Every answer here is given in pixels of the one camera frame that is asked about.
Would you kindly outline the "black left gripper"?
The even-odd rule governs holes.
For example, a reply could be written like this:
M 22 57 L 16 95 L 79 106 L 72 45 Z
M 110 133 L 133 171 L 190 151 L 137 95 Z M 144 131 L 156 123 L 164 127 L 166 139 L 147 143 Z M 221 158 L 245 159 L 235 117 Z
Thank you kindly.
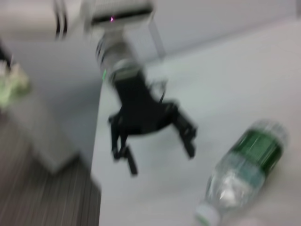
M 117 79 L 114 88 L 121 107 L 108 119 L 111 125 L 111 152 L 115 161 L 127 160 L 132 176 L 138 175 L 138 169 L 127 145 L 128 136 L 149 134 L 173 124 L 188 157 L 195 157 L 193 141 L 197 136 L 197 126 L 177 104 L 154 99 L 142 71 Z

